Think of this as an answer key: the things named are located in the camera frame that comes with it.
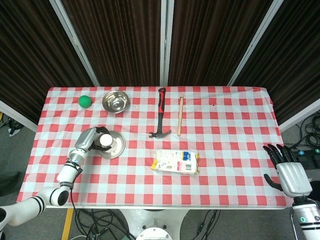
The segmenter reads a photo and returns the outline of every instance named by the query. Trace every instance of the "metal plate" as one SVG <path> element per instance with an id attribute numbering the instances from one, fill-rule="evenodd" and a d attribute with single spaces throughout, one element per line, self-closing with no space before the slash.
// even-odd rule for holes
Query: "metal plate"
<path id="1" fill-rule="evenodd" d="M 121 113 L 130 105 L 128 95 L 119 90 L 108 92 L 102 99 L 102 106 L 110 113 Z"/>
<path id="2" fill-rule="evenodd" d="M 114 159 L 118 157 L 125 150 L 126 141 L 124 136 L 122 136 L 119 132 L 109 131 L 113 141 L 116 141 L 116 148 L 110 149 L 108 151 L 97 150 L 98 154 L 105 159 Z M 95 144 L 100 146 L 100 136 L 95 140 Z"/>

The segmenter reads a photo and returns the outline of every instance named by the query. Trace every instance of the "hammer head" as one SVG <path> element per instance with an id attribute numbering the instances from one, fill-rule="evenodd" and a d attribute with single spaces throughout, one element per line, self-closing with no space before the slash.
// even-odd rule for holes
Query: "hammer head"
<path id="1" fill-rule="evenodd" d="M 149 138 L 162 139 L 162 138 L 164 138 L 165 136 L 167 136 L 170 133 L 171 133 L 171 130 L 166 132 L 166 133 L 162 133 L 162 132 L 153 133 L 153 132 L 150 132 L 149 133 Z"/>

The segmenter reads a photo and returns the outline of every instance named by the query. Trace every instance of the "green ball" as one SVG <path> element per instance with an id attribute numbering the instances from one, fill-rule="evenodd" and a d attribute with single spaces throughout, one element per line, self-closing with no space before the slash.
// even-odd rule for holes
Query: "green ball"
<path id="1" fill-rule="evenodd" d="M 87 95 L 82 95 L 79 97 L 79 105 L 83 108 L 88 108 L 92 104 L 91 98 Z"/>

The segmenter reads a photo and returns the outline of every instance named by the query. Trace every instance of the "yellow floor stripe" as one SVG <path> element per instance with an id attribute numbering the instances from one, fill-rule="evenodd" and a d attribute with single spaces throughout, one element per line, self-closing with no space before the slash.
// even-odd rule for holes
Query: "yellow floor stripe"
<path id="1" fill-rule="evenodd" d="M 61 240 L 68 240 L 73 213 L 74 213 L 74 209 L 68 208 L 65 216 L 64 228 L 63 228 Z"/>

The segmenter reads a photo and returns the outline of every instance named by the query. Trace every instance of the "robotic hand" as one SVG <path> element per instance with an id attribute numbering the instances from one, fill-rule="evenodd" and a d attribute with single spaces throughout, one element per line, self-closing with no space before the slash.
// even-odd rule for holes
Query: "robotic hand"
<path id="1" fill-rule="evenodd" d="M 4 239 L 3 229 L 6 224 L 11 226 L 21 225 L 39 214 L 43 213 L 47 205 L 62 206 L 68 198 L 69 192 L 74 186 L 75 179 L 83 171 L 81 166 L 86 153 L 90 150 L 107 151 L 111 146 L 101 147 L 95 144 L 95 139 L 100 134 L 110 135 L 105 127 L 93 127 L 82 132 L 75 143 L 75 149 L 70 151 L 62 171 L 57 176 L 60 187 L 46 186 L 35 196 L 22 202 L 0 207 L 0 238 Z"/>
<path id="2" fill-rule="evenodd" d="M 292 208 L 299 219 L 305 238 L 320 240 L 320 211 L 316 202 L 308 199 L 313 189 L 306 172 L 287 146 L 279 144 L 276 146 L 281 153 L 271 144 L 263 146 L 263 149 L 270 156 L 280 183 L 272 181 L 267 174 L 263 176 L 272 188 L 283 191 L 288 197 L 293 198 Z"/>

